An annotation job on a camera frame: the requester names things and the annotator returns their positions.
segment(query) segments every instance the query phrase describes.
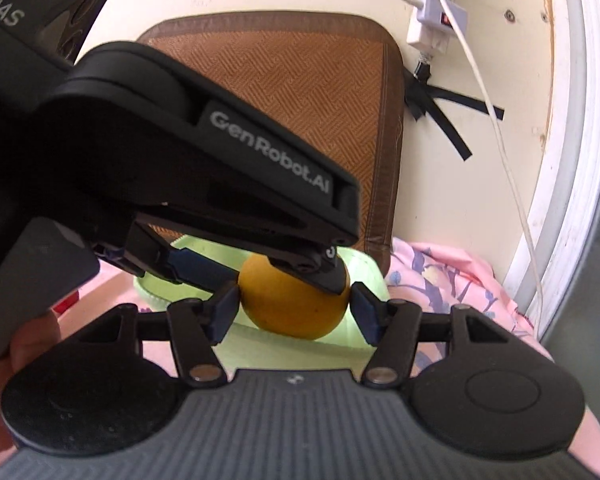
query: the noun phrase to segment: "round black knob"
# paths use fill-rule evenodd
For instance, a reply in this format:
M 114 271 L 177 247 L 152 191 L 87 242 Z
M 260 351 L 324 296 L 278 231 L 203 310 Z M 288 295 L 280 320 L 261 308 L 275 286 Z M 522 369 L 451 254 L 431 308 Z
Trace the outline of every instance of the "round black knob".
M 2 417 L 16 443 L 63 456 L 125 449 L 164 427 L 177 381 L 112 345 L 59 344 L 6 385 Z

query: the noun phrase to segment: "pink blanket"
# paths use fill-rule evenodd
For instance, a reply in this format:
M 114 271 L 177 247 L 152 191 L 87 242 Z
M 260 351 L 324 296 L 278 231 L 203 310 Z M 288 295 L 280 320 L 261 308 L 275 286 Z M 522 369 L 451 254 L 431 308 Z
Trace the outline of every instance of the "pink blanket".
M 408 244 L 394 238 L 386 283 L 392 298 L 413 301 L 424 312 L 448 314 L 464 303 L 485 313 L 529 346 L 550 358 L 533 337 L 533 327 L 493 277 L 485 261 L 467 252 L 428 244 Z M 442 359 L 441 345 L 420 343 L 412 374 Z M 600 476 L 600 425 L 587 408 L 571 443 L 570 453 Z

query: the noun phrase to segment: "grey ribbed surface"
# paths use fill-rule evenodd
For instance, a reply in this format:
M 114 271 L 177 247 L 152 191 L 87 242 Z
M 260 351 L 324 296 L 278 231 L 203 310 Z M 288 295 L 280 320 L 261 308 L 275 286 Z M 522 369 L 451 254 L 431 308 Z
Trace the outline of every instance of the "grey ribbed surface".
M 299 384 L 287 381 L 296 375 Z M 133 448 L 88 459 L 23 450 L 0 468 L 0 480 L 487 478 L 594 477 L 567 454 L 496 463 L 448 449 L 396 394 L 363 388 L 348 370 L 242 370 L 221 390 L 190 395 L 168 427 Z

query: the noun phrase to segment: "human hand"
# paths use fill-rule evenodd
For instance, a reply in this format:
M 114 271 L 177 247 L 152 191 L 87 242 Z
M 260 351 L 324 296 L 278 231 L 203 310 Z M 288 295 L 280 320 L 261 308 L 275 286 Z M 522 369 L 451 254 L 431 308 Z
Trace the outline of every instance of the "human hand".
M 60 341 L 56 315 L 49 312 L 21 326 L 13 335 L 8 357 L 0 359 L 0 394 L 11 376 Z M 0 418 L 0 452 L 13 446 L 13 441 Z

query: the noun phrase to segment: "green bowl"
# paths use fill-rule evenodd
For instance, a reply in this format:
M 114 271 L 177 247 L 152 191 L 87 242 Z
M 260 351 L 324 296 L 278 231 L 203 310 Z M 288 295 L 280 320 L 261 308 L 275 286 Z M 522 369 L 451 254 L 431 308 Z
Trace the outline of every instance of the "green bowl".
M 172 245 L 178 249 L 191 249 L 235 270 L 240 270 L 242 264 L 251 254 L 242 249 L 235 249 L 191 236 L 183 236 L 176 240 Z M 338 248 L 338 254 L 347 266 L 351 283 L 362 282 L 380 300 L 386 301 L 389 299 L 389 291 L 384 283 L 382 273 L 371 257 L 365 253 L 346 247 Z M 184 298 L 200 298 L 201 300 L 206 300 L 211 296 L 209 292 L 205 292 L 199 288 L 190 285 L 175 285 L 174 283 L 165 282 L 160 278 L 156 278 L 149 273 L 146 273 L 143 278 L 136 278 L 134 280 L 134 285 L 140 296 L 142 296 L 154 310 L 165 310 L 168 304 Z M 263 332 L 251 322 L 242 308 L 240 308 L 234 323 L 251 328 L 257 332 Z M 276 345 L 284 344 L 285 340 L 289 340 L 286 342 L 288 345 L 292 345 L 294 348 L 298 347 L 298 340 L 291 337 L 277 335 L 275 338 L 272 338 L 269 333 L 266 333 L 266 335 L 262 333 L 260 336 L 254 336 L 265 338 L 271 343 L 275 342 Z M 331 333 L 317 339 L 315 342 L 304 342 L 302 345 L 311 343 L 331 344 L 359 349 L 369 348 L 358 329 L 356 321 L 353 319 L 353 316 L 348 309 L 340 324 Z

